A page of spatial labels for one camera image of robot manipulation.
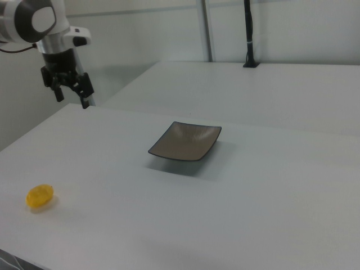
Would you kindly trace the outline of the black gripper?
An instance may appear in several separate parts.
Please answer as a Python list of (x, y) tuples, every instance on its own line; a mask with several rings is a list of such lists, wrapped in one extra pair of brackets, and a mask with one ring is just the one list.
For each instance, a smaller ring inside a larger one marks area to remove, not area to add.
[(75, 76), (75, 80), (70, 89), (79, 96), (82, 108), (88, 108), (91, 104), (90, 98), (93, 95), (93, 87), (87, 73), (77, 73), (74, 50), (68, 49), (54, 54), (43, 53), (42, 56), (45, 62), (45, 66), (41, 68), (43, 82), (45, 87), (50, 87), (53, 90), (57, 102), (64, 99), (61, 85), (66, 80), (66, 76), (71, 74)]

